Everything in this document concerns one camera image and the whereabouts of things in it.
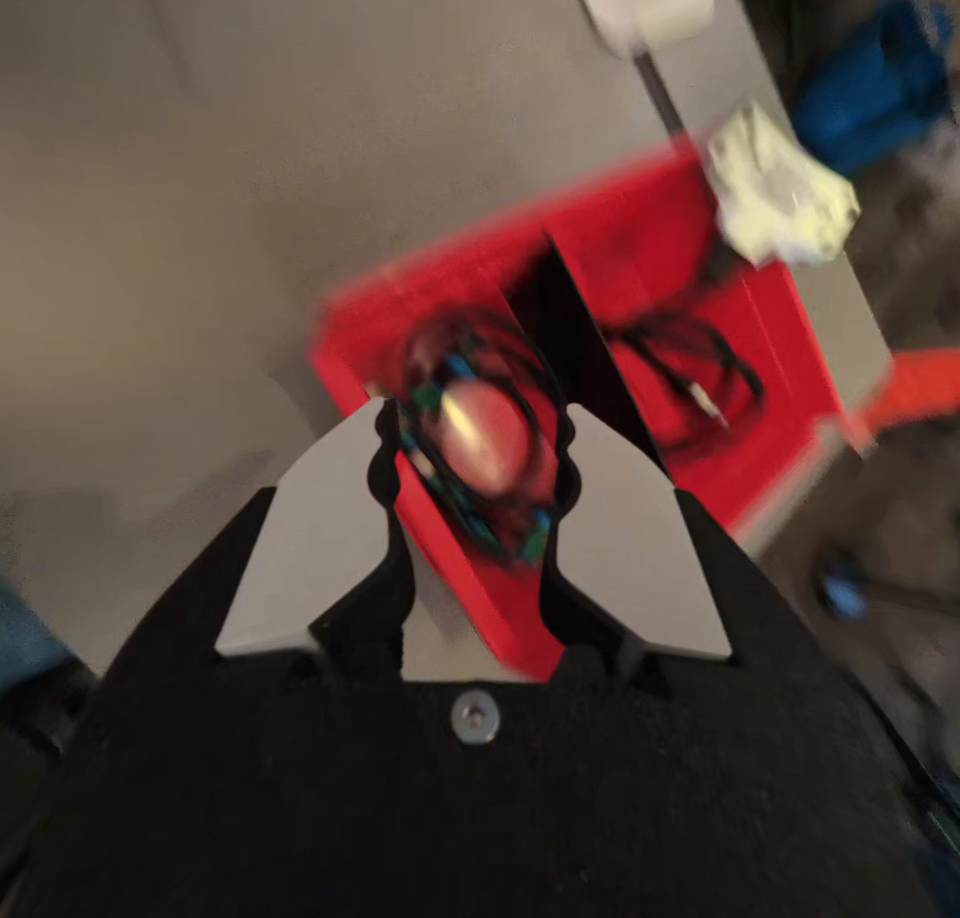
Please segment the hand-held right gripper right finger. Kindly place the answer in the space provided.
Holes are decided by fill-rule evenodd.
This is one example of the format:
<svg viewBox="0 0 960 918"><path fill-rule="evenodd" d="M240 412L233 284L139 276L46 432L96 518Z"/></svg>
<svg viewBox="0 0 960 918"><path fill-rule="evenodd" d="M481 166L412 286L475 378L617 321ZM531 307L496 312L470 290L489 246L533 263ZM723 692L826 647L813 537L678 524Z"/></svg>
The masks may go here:
<svg viewBox="0 0 960 918"><path fill-rule="evenodd" d="M733 656L677 489L639 447L582 405L569 405L557 478L572 502L551 531L541 616L564 645L597 648L613 674L636 676L665 653Z"/></svg>

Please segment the red plastic bin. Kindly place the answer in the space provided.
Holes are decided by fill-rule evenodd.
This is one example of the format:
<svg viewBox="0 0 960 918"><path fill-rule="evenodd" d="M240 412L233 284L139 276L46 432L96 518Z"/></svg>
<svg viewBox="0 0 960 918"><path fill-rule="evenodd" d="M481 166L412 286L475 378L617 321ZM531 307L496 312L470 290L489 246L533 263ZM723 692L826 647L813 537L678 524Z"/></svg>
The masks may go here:
<svg viewBox="0 0 960 918"><path fill-rule="evenodd" d="M506 293L551 237L596 319L669 474L731 534L800 463L839 398L784 264L724 246L690 145L388 264L322 305L309 357L344 415L399 393L415 325L479 308L517 324ZM398 512L494 657L545 679L561 647L540 569L504 567L462 538L406 457Z"/></svg>

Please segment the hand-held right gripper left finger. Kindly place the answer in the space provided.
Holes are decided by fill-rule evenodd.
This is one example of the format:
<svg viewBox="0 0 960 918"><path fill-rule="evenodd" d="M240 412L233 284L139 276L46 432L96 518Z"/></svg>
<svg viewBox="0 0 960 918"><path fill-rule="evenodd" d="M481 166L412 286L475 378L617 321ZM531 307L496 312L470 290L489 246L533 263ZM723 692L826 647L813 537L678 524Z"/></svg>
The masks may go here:
<svg viewBox="0 0 960 918"><path fill-rule="evenodd" d="M397 403L371 399L279 480L215 643L222 657L384 643L402 658L416 597L397 513Z"/></svg>

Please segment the black bin divider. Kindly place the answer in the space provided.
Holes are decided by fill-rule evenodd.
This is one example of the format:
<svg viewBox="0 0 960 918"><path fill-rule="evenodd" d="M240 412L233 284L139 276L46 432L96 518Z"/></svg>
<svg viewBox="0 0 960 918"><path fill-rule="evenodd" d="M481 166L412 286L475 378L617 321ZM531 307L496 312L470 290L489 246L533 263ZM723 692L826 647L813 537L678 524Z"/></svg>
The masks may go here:
<svg viewBox="0 0 960 918"><path fill-rule="evenodd" d="M591 412L673 480L611 349L555 241L544 235L506 293L568 402Z"/></svg>

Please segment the black braided cable green plug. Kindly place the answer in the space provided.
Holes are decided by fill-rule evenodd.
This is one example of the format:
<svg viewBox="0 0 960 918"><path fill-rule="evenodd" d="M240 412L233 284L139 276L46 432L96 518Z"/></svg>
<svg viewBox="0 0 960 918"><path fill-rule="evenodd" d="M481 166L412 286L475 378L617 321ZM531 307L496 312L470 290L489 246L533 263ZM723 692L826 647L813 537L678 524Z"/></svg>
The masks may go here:
<svg viewBox="0 0 960 918"><path fill-rule="evenodd" d="M414 326L396 361L400 445L431 498L490 561L539 566L566 409L543 351L504 314L445 309Z"/></svg>

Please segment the orange floor marker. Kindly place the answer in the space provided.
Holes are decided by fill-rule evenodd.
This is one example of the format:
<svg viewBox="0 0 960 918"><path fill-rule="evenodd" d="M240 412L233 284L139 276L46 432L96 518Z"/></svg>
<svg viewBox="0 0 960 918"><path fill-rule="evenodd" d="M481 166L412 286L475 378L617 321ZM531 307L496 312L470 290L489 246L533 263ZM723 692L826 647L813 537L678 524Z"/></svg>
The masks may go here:
<svg viewBox="0 0 960 918"><path fill-rule="evenodd" d="M871 439L917 422L958 417L959 348L896 351L891 369L861 415Z"/></svg>

